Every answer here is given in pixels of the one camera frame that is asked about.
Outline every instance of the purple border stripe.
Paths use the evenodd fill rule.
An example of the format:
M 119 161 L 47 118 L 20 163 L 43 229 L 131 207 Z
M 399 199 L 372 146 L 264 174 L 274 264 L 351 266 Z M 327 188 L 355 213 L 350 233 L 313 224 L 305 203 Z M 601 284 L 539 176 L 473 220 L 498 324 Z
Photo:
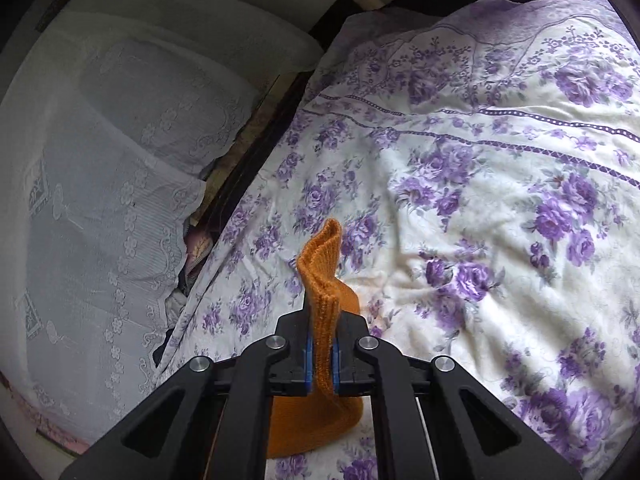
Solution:
M 320 97 L 324 98 L 324 99 L 328 99 L 331 101 L 336 101 L 341 99 L 341 97 L 333 97 L 333 96 L 329 96 L 329 95 L 325 95 L 325 94 L 319 94 Z M 419 115 L 419 114 L 403 114 L 402 112 L 395 112 L 393 110 L 387 110 L 386 108 L 383 108 L 382 106 L 378 106 L 375 103 L 372 103 L 371 101 L 363 98 L 363 97 L 359 97 L 357 95 L 345 95 L 344 96 L 347 99 L 354 99 L 356 101 L 360 101 L 372 108 L 375 108 L 376 110 L 379 110 L 381 112 L 387 113 L 387 114 L 391 114 L 394 116 L 407 116 L 407 115 Z M 472 113 L 468 113 L 468 112 L 460 112 L 460 111 L 456 111 L 456 110 L 448 110 L 446 108 L 442 108 L 441 110 L 436 110 L 433 113 L 445 113 L 445 114 L 459 114 L 459 115 L 466 115 L 466 116 L 470 116 L 473 115 L 474 113 L 478 113 L 478 114 L 482 114 L 482 115 L 488 115 L 488 116 L 504 116 L 504 115 L 510 115 L 510 116 L 516 116 L 516 117 L 528 117 L 531 119 L 534 119 L 536 121 L 541 121 L 543 123 L 548 123 L 548 124 L 553 124 L 555 126 L 565 126 L 567 128 L 593 128 L 594 130 L 599 130 L 601 132 L 606 132 L 608 134 L 611 135 L 622 135 L 623 137 L 626 137 L 629 140 L 632 140 L 633 142 L 638 142 L 640 143 L 640 137 L 637 136 L 636 134 L 633 134 L 632 132 L 625 130 L 624 128 L 610 128 L 609 126 L 603 126 L 601 124 L 592 124 L 592 123 L 581 123 L 578 121 L 561 121 L 558 119 L 553 119 L 551 117 L 546 117 L 543 115 L 538 115 L 538 114 L 530 114 L 528 112 L 523 112 L 520 110 L 487 110 L 486 108 L 482 108 L 479 110 L 476 110 L 475 112 Z
M 326 114 L 331 114 L 334 116 L 348 119 L 354 124 L 357 124 L 358 126 L 363 128 L 370 128 L 370 129 L 376 128 L 376 126 L 367 126 L 366 124 L 362 124 L 361 122 L 357 121 L 351 116 L 348 116 L 346 114 L 340 114 L 338 112 L 327 112 L 326 114 L 315 112 L 312 110 L 305 110 L 305 112 L 311 113 L 312 115 L 315 115 L 315 116 L 324 116 Z M 588 160 L 583 160 L 582 158 L 578 158 L 577 156 L 567 155 L 565 153 L 555 152 L 553 150 L 546 150 L 544 148 L 538 148 L 537 146 L 510 144 L 508 142 L 499 142 L 498 140 L 488 140 L 488 139 L 487 140 L 469 140 L 469 139 L 463 139 L 462 137 L 456 137 L 449 134 L 437 134 L 434 132 L 413 132 L 411 130 L 396 130 L 395 128 L 392 128 L 392 129 L 400 134 L 409 134 L 409 135 L 415 135 L 415 136 L 421 136 L 421 137 L 433 137 L 434 139 L 440 139 L 440 138 L 449 139 L 449 140 L 454 140 L 455 142 L 460 142 L 462 144 L 467 144 L 469 146 L 472 146 L 474 144 L 480 144 L 483 146 L 493 146 L 494 148 L 507 148 L 509 150 L 515 150 L 517 152 L 531 152 L 531 153 L 538 153 L 540 155 L 548 155 L 560 160 L 561 162 L 564 162 L 565 164 L 580 164 L 581 166 L 586 166 L 591 170 L 596 170 L 601 173 L 608 174 L 610 176 L 623 180 L 624 182 L 628 182 L 632 186 L 640 189 L 640 182 L 631 178 L 630 176 L 626 176 L 622 173 L 619 173 L 616 170 L 612 170 L 611 168 L 607 168 L 606 166 L 603 166 L 601 164 L 595 164 L 594 162 L 589 162 Z

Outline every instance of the silver screw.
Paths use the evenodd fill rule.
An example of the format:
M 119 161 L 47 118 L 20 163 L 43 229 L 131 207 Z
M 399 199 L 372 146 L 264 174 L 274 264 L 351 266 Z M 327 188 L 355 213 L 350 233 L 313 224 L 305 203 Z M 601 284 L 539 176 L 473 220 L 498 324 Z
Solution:
M 198 357 L 194 357 L 191 361 L 189 361 L 189 368 L 194 372 L 203 372 L 207 368 L 209 368 L 209 360 L 204 357 L 204 355 L 199 355 Z
M 453 367 L 456 365 L 455 362 L 453 362 L 453 359 L 451 357 L 446 357 L 444 355 L 437 357 L 434 364 L 436 365 L 436 368 L 441 372 L 450 372 L 453 370 Z
M 358 340 L 358 344 L 360 348 L 364 348 L 365 350 L 373 350 L 374 348 L 378 348 L 379 345 L 378 340 L 370 335 L 361 337 Z
M 270 335 L 267 338 L 267 346 L 271 349 L 277 350 L 278 348 L 282 348 L 287 344 L 287 340 L 284 339 L 281 335 Z

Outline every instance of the orange sock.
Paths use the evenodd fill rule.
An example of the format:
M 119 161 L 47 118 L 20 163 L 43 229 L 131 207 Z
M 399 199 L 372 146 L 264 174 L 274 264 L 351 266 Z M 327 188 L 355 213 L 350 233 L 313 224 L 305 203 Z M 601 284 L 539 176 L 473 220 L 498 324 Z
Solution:
M 311 307 L 314 340 L 314 388 L 307 397 L 275 397 L 268 458 L 289 456 L 328 444 L 355 426 L 362 399 L 334 394 L 331 348 L 340 310 L 360 313 L 356 294 L 335 277 L 342 229 L 328 219 L 302 249 L 298 271 Z

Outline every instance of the triangular cutout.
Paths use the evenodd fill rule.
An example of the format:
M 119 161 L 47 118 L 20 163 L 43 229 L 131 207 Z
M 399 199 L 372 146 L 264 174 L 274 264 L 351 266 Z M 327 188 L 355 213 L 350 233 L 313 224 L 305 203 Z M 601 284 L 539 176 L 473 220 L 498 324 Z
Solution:
M 520 441 L 518 435 L 505 426 L 500 418 L 470 390 L 460 390 L 460 399 L 471 419 L 485 455 L 493 456 L 518 444 Z
M 124 446 L 148 458 L 160 455 L 183 398 L 184 390 L 172 392 L 123 439 Z

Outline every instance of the floral bed sheet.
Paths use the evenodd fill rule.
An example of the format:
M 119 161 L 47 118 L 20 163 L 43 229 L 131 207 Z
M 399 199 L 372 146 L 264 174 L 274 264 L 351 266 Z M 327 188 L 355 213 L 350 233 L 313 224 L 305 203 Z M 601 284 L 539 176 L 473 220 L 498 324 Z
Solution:
M 373 335 L 446 353 L 599 478 L 640 417 L 640 54 L 606 0 L 350 18 L 194 286 L 156 382 L 300 308 L 328 217 Z M 372 422 L 268 479 L 374 479 Z

